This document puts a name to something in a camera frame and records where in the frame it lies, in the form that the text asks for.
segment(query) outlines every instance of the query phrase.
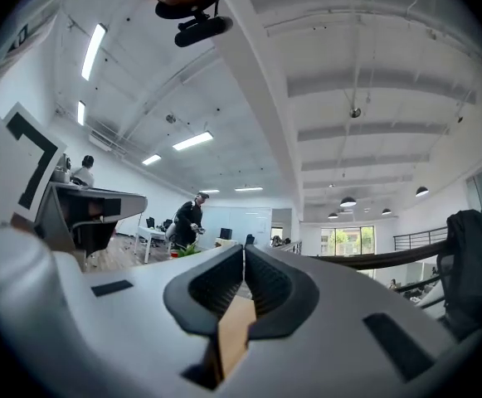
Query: wooden floor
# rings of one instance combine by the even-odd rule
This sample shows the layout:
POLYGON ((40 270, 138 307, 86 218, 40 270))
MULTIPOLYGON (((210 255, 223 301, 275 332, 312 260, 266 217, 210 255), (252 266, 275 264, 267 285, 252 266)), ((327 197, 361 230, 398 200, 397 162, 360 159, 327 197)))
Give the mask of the wooden floor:
MULTIPOLYGON (((135 238, 125 235, 112 237, 105 250, 95 252, 86 262, 86 273, 101 273, 106 271, 118 271, 144 265, 144 254, 147 248, 146 242, 138 243, 136 255, 134 255, 135 238)), ((160 243, 158 247, 150 246, 149 264, 155 264, 170 260, 167 246, 160 243)), ((237 291, 238 296, 251 299, 251 292, 246 282, 242 282, 237 291)))

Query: metal railing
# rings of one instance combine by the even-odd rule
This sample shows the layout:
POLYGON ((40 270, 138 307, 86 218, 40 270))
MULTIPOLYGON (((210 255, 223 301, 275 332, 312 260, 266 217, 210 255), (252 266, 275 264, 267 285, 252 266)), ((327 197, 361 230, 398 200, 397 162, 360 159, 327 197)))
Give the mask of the metal railing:
POLYGON ((409 250, 421 246, 432 245, 447 238, 447 226, 439 229, 419 231, 410 235, 393 236, 395 250, 409 250))
POLYGON ((436 256, 440 252, 448 252, 449 248, 449 243, 447 239, 445 239, 419 248, 399 250, 387 254, 361 255, 354 256, 353 258, 347 258, 344 256, 309 256, 309 258, 345 265, 352 269, 384 269, 386 267, 395 267, 397 265, 421 261, 425 258, 436 256))
POLYGON ((301 255, 301 240, 289 243, 288 245, 278 246, 276 249, 284 250, 285 252, 292 252, 293 254, 301 255))

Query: man in black jacket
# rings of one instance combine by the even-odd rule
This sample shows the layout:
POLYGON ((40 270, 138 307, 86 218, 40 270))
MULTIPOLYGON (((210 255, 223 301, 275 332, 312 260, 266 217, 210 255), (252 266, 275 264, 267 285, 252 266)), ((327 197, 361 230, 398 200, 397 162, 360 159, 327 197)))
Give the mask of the man in black jacket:
POLYGON ((197 239, 196 229, 202 228, 202 204, 209 195, 199 192, 192 202, 186 202, 176 213, 176 243, 188 246, 197 239))

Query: white ceiling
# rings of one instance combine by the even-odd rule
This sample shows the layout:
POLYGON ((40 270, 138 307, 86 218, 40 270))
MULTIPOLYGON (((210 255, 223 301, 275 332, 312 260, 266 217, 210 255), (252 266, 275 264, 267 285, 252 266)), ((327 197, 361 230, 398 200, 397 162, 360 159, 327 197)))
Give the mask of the white ceiling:
POLYGON ((183 50, 176 22, 153 10, 147 0, 66 0, 56 86, 62 111, 74 117, 85 101, 88 126, 130 162, 160 154, 148 170, 164 180, 224 197, 245 185, 268 197, 297 188, 324 211, 353 196, 360 221, 470 167, 435 182, 435 161, 482 124, 482 31, 457 0, 225 0, 234 29, 183 50), (99 22, 108 33, 87 82, 80 69, 99 22), (205 130, 212 142, 172 149, 205 130))

